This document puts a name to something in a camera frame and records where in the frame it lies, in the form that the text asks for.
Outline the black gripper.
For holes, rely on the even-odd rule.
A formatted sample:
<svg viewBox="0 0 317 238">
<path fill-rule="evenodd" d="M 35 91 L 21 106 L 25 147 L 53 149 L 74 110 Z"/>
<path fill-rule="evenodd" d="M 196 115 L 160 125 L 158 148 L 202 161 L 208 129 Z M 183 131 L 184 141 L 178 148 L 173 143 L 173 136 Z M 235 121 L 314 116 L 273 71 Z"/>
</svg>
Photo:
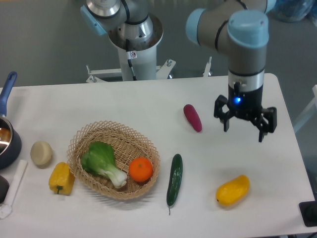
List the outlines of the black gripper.
<svg viewBox="0 0 317 238">
<path fill-rule="evenodd" d="M 254 91 L 240 92 L 236 94 L 234 89 L 228 87 L 228 99 L 219 95 L 214 103 L 213 116 L 223 124 L 223 130 L 228 131 L 229 120 L 235 116 L 239 119 L 251 120 L 251 123 L 259 130 L 259 142 L 268 133 L 274 133 L 277 127 L 277 108 L 262 108 L 263 86 Z"/>
</svg>

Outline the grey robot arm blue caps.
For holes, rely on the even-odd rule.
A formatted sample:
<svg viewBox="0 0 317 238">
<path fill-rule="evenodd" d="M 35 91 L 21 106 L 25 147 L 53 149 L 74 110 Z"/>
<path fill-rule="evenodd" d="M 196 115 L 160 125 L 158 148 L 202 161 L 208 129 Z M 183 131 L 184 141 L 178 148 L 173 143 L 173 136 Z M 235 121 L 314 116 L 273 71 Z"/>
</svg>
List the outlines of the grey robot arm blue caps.
<svg viewBox="0 0 317 238">
<path fill-rule="evenodd" d="M 259 140 L 275 131 L 277 110 L 262 106 L 266 46 L 266 14 L 273 0 L 227 0 L 214 10 L 198 8 L 188 17 L 186 35 L 193 43 L 228 56 L 228 96 L 218 96 L 214 116 L 225 130 L 232 117 L 250 121 Z M 88 0 L 80 9 L 92 31 L 108 35 L 119 54 L 125 81 L 157 79 L 160 20 L 145 0 Z"/>
</svg>

